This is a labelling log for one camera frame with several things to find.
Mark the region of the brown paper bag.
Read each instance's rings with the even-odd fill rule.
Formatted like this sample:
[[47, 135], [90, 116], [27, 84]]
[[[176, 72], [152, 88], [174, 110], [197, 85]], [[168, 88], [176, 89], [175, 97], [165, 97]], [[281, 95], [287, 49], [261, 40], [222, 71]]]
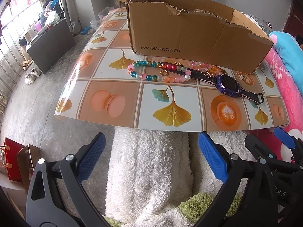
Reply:
[[35, 166], [41, 158], [40, 148], [28, 144], [17, 153], [16, 157], [22, 183], [25, 190], [28, 191]]

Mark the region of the pink floral blanket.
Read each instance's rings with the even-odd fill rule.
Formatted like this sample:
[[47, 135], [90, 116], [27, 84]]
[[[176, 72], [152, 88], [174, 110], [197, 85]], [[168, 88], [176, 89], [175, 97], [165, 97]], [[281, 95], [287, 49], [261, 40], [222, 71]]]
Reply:
[[[299, 89], [274, 49], [271, 49], [265, 57], [265, 63], [272, 72], [286, 105], [290, 124], [283, 130], [295, 138], [302, 139], [302, 96]], [[291, 162], [291, 150], [274, 136], [273, 130], [273, 128], [252, 130], [250, 133], [267, 145], [278, 159]]]

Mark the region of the grey curtain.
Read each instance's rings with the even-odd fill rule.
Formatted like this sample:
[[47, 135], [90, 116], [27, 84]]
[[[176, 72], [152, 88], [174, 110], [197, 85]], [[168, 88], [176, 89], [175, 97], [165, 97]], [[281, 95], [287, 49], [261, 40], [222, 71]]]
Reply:
[[81, 23], [74, 0], [59, 0], [60, 7], [64, 12], [65, 20], [72, 34], [81, 31]]

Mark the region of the blue pillow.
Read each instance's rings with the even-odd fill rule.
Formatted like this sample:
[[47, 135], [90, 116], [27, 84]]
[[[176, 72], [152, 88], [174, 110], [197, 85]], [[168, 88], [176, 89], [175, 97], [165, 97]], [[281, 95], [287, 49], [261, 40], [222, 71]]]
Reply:
[[269, 37], [273, 42], [273, 48], [279, 54], [284, 66], [302, 93], [302, 49], [300, 45], [289, 33], [273, 31]]

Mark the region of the purple kids smartwatch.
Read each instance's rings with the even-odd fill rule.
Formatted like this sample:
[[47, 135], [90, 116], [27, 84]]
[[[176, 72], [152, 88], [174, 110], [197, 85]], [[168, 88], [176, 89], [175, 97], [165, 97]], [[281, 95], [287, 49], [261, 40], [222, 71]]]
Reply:
[[246, 89], [243, 89], [240, 87], [238, 81], [235, 78], [226, 74], [212, 76], [209, 72], [202, 72], [194, 69], [190, 70], [190, 68], [186, 68], [186, 66], [177, 63], [172, 64], [161, 62], [157, 65], [162, 70], [184, 76], [186, 81], [195, 79], [210, 84], [214, 86], [220, 93], [229, 97], [243, 97], [254, 102], [256, 105], [264, 103], [264, 97], [262, 93], [255, 94], [253, 92], [247, 91]]

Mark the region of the white shoe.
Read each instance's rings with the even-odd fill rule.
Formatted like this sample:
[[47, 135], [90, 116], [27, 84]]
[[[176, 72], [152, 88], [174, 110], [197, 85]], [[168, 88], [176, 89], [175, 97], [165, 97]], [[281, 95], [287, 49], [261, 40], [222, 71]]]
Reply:
[[30, 84], [33, 84], [36, 80], [36, 76], [32, 73], [28, 73], [26, 76], [25, 76], [25, 84], [26, 85], [30, 85]]

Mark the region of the patterned table cover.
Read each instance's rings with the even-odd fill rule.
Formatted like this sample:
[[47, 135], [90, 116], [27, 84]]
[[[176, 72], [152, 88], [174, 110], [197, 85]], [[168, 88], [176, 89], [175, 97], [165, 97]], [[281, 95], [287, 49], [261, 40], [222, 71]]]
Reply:
[[[262, 93], [256, 105], [229, 97], [214, 86], [168, 71], [157, 64], [177, 63], [190, 70], [224, 73], [240, 87]], [[57, 118], [164, 131], [238, 131], [287, 126], [286, 105], [265, 62], [251, 75], [194, 61], [135, 54], [130, 47], [125, 8], [101, 20], [76, 60], [56, 105]]]

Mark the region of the red gift bag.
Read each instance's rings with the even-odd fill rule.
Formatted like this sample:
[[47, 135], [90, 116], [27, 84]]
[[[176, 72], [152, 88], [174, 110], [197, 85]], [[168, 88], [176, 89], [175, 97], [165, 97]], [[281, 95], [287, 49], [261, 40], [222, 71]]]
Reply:
[[1, 151], [4, 152], [5, 162], [1, 162], [1, 167], [7, 170], [8, 179], [11, 181], [22, 182], [17, 154], [23, 148], [22, 144], [9, 138], [5, 138], [4, 144], [1, 145]]

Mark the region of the brown cardboard box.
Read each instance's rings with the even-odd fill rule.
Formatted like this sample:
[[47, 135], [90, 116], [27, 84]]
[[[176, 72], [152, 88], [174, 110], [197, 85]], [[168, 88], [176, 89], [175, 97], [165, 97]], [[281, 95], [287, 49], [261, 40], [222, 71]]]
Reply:
[[238, 10], [211, 0], [130, 0], [133, 52], [253, 73], [273, 46]]

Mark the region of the gold ring earring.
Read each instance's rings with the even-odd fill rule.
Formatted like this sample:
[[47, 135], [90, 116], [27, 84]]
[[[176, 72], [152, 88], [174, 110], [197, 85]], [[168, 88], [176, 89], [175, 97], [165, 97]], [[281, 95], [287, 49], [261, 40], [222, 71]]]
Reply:
[[162, 76], [168, 76], [168, 72], [166, 71], [166, 70], [161, 70], [160, 71], [160, 74], [162, 75]]

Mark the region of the dark grey cabinet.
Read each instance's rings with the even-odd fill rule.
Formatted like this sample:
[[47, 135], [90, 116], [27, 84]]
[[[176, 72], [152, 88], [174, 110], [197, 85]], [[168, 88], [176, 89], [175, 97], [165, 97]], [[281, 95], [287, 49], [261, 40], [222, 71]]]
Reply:
[[38, 35], [34, 42], [26, 47], [26, 51], [39, 70], [46, 74], [75, 45], [67, 22], [62, 19], [42, 35]]

